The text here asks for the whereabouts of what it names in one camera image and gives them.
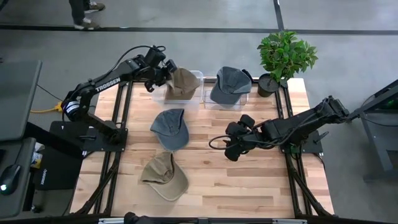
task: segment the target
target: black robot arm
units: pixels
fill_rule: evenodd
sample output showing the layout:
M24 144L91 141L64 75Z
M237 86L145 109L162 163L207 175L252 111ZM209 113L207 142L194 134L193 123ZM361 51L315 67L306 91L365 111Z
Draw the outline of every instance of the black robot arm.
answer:
M241 154L255 147L271 149L283 144L299 146L310 133L324 124L342 123L348 115L348 110L332 96L316 107L287 119L278 118L254 125L255 121L244 114L237 123L229 123L226 128L225 133L230 140L225 141L224 154L228 159L237 161Z
M173 60L168 60L165 66L159 67L159 63L165 58L163 52L153 46L145 57L138 55L127 59L108 73L79 84L62 102L62 116L65 114L70 121L84 122L104 134L110 143L118 143L120 132L116 125L88 112L92 97L112 86L129 81L144 82L147 91L154 91L153 85L165 84L170 79L170 73L177 69Z

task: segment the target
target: clear plastic bin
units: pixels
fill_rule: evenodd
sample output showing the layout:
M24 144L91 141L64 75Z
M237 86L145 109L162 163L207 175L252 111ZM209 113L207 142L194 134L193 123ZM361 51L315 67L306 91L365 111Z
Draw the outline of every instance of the clear plastic bin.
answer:
M201 71L191 70L191 72L200 80L200 86L195 90L191 100L165 100L165 94L167 91L167 85L156 86L155 90L152 92L152 99L163 105L166 109L172 108L183 108L186 110L197 110L202 102L203 88L204 88L204 78Z
M249 95L243 94L240 99L234 105L224 105L218 104L210 99L211 90L205 90L203 95L203 101L205 102L205 109L210 110L231 110L231 111L241 111L243 106L248 102Z

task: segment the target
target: tan baseball cap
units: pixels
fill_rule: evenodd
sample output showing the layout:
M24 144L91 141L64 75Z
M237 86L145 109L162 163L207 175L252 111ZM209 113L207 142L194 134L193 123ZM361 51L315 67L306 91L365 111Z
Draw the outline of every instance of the tan baseball cap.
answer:
M151 159L142 171L141 181L168 201L177 200L188 189L187 176L171 152L162 152Z
M166 100L191 100L200 80L189 70L178 68L167 82Z

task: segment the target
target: gray floor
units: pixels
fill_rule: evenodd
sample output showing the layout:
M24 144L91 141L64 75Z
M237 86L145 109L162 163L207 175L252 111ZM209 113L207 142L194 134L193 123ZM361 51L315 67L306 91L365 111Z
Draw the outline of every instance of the gray floor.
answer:
M167 4L160 0L107 0L106 3L107 10L90 15L103 26L277 27L270 0L170 0ZM394 0L280 0L280 5L285 27L289 29L398 29L398 2ZM70 25L69 14L66 1L55 4L51 0L35 3L12 0L0 12L0 23ZM207 76L214 76L221 66L227 65L245 68L257 77L264 71L259 65L256 47L266 35L0 30L0 55L8 62L42 60L44 66L39 83L63 98L77 83L101 75L127 48L139 44L165 45L168 58L179 66L201 70ZM313 70L297 75L305 80L312 106L333 95L353 111L369 95L398 78L395 70L398 35L299 37L318 49L319 61ZM56 102L38 89L33 108L50 108ZM29 119L49 128L60 115L32 114ZM326 125L321 131L330 132L322 143L335 213L346 218L398 222L398 183L365 184L362 180L363 175L380 166L362 124L354 121ZM51 194L70 195L71 192ZM67 202L67 196L58 203L49 202L43 214L61 214Z

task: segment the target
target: baseball cap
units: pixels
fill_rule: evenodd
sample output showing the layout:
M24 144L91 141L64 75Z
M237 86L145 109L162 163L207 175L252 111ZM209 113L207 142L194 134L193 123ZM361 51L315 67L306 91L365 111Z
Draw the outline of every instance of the baseball cap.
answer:
M167 82L166 100L191 100L200 80L185 68L178 68Z
M241 95L250 93L251 79L237 68L222 67L217 72L217 82L210 99L218 104L234 105Z
M165 110L157 115L150 127L160 144L168 151L176 151L189 142L188 128L183 120L184 109Z
M151 159L142 171L141 181L168 201L177 200L188 189L187 176L175 163L171 152L163 152Z

